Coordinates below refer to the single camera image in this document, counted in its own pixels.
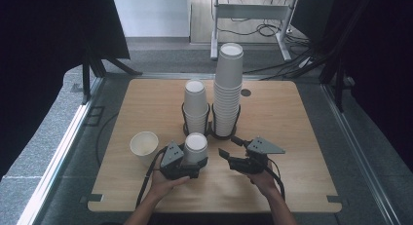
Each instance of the gray floor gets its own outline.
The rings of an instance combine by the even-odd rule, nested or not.
[[[168,76],[162,73],[169,72],[181,77],[191,77],[192,73],[214,73],[216,62],[209,59],[208,46],[191,45],[187,41],[186,39],[129,39],[131,60],[123,60],[123,62],[145,73],[161,73],[160,76]],[[245,71],[275,65],[282,61],[277,46],[245,45],[244,50]],[[108,74],[96,94],[91,116],[82,126],[78,138],[68,153],[67,160],[58,173],[35,224],[122,222],[129,215],[126,212],[94,213],[87,209],[86,203],[94,186],[99,162],[116,122],[116,113],[122,104],[128,82],[132,79],[112,64],[106,61],[104,64]],[[279,70],[278,68],[257,73],[274,75]],[[318,75],[319,70],[315,70],[295,79],[294,82],[302,97],[343,209],[335,214],[294,213],[294,216],[299,224],[387,224],[322,92]],[[81,87],[81,82],[79,67],[67,73],[61,93],[42,127],[1,181],[0,224],[16,224],[19,220],[25,204],[33,194],[81,102],[82,93],[76,86]],[[343,105],[344,114],[368,162],[389,196],[400,224],[411,224],[413,222],[411,171],[374,123],[360,109],[349,90],[344,92]],[[100,111],[102,112],[99,120],[93,114]],[[154,222],[157,224],[173,223],[170,216],[165,214],[157,214],[155,218]],[[194,222],[197,217],[175,215],[173,218],[176,224],[187,224]],[[243,217],[222,214],[219,216],[199,214],[198,218],[201,218],[205,224],[217,224],[218,221],[223,224],[252,224],[253,221],[261,221],[260,219],[263,222],[268,221],[266,216]]]

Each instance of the stacked white cups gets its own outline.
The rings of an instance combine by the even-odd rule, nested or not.
[[[185,97],[183,103],[188,133],[205,133],[207,126],[207,93],[201,80],[189,80],[185,85]]]
[[[214,122],[212,130],[219,136],[231,134],[238,119],[243,87],[243,48],[235,43],[222,45],[216,67],[214,90]]]

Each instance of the metal frame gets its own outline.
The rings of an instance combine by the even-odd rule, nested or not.
[[[101,83],[104,79],[96,78],[92,86],[92,94],[100,88]],[[57,174],[61,169],[63,162],[70,148],[72,147],[73,141],[81,128],[86,115],[88,114],[92,102],[94,102],[95,96],[91,96],[91,99],[86,103],[79,106],[72,122],[69,125],[66,133],[63,136],[57,150],[55,151],[52,160],[50,161],[45,173],[43,174],[39,184],[37,185],[34,193],[32,194],[30,200],[28,201],[23,213],[20,216],[18,224],[33,224],[40,209],[43,207],[44,202],[56,180]]]
[[[343,132],[343,135],[346,137],[346,140],[349,143],[350,149],[356,159],[361,174],[364,176],[367,186],[370,189],[378,208],[382,212],[386,224],[400,224],[400,221],[395,214],[394,206],[392,205],[392,202],[390,201],[382,184],[380,183],[376,172],[370,166],[370,163],[365,157],[362,148],[359,145],[357,138],[346,119],[346,116],[335,105],[334,95],[330,87],[325,84],[321,84],[321,90],[324,92],[325,98],[330,105],[331,111],[333,112],[337,123],[340,126],[341,131]]]
[[[280,19],[283,21],[282,31],[277,33],[276,37],[284,60],[290,61],[291,55],[285,45],[284,38],[296,1],[293,0],[288,6],[274,6],[219,4],[218,0],[215,0],[213,5],[214,23],[210,40],[210,58],[212,60],[218,59],[218,19]]]
[[[203,74],[203,73],[144,73],[141,76],[135,76],[139,79],[214,79],[214,74]],[[270,75],[244,75],[244,80],[260,80],[266,78]],[[56,180],[56,176],[62,167],[62,164],[66,158],[66,155],[76,138],[76,135],[81,128],[87,113],[89,112],[94,100],[97,90],[101,87],[104,78],[96,78],[92,86],[92,96],[91,99],[84,105],[79,106],[72,122],[69,125],[62,141],[60,142],[51,162],[49,163],[45,173],[43,174],[39,184],[37,185],[33,195],[31,196],[29,202],[27,203],[22,215],[20,216],[18,224],[33,224],[38,213],[43,207],[44,202]],[[357,164],[364,176],[366,183],[375,199],[378,208],[382,212],[382,215],[387,224],[400,224],[397,215],[394,211],[394,206],[392,205],[389,197],[387,196],[383,186],[381,185],[376,173],[370,166],[368,160],[366,159],[356,136],[354,135],[352,128],[345,115],[340,112],[334,102],[334,96],[331,89],[327,85],[321,84],[321,90],[330,105],[330,108],[337,119],[344,136],[346,137],[352,153],[357,161]]]

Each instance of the human arm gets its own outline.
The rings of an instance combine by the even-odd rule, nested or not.
[[[269,161],[268,167],[272,169],[271,162]],[[273,176],[267,171],[263,171],[257,174],[246,174],[251,180],[251,183],[255,184],[261,194],[267,199],[270,205],[271,214],[273,216],[274,224],[276,225],[295,225],[297,222],[292,216],[287,204],[285,203],[279,189],[274,182]]]
[[[152,172],[152,183],[146,197],[142,200],[133,214],[125,222],[126,225],[147,224],[158,202],[166,196],[175,186],[184,184],[189,180],[189,176],[184,176],[175,180],[168,180],[159,171],[163,154],[161,154]]]

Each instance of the short cup stack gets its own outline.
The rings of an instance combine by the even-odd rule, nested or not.
[[[189,80],[185,85],[185,97],[182,104],[182,114],[187,134],[207,132],[207,116],[209,105],[204,83],[200,80]]]

